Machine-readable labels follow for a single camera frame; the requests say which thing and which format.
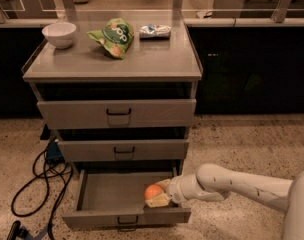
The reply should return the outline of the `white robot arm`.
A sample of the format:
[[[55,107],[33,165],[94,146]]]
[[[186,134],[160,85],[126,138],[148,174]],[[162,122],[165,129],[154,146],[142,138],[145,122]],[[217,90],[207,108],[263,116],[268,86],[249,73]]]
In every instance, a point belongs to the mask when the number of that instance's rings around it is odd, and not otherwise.
[[[282,240],[304,240],[304,171],[287,180],[203,164],[190,175],[149,185],[144,199],[148,207],[154,208],[191,199],[223,201],[232,192],[283,212]]]

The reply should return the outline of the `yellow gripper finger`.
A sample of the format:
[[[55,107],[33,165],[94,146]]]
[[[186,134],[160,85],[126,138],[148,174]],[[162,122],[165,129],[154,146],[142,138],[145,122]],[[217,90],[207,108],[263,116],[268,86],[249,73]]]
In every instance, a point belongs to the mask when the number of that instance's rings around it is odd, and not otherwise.
[[[148,193],[145,195],[145,203],[150,208],[160,208],[168,206],[170,197],[164,192]]]
[[[170,184],[170,179],[165,179],[157,182],[157,185],[160,186],[162,189],[166,189],[169,184]]]

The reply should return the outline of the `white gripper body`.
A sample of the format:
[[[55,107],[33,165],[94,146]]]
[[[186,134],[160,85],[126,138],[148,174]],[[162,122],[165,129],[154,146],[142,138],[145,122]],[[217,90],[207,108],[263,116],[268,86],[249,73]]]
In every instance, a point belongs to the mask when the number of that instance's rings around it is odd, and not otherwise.
[[[195,183],[194,174],[174,177],[170,180],[166,193],[176,204],[186,202],[195,195]]]

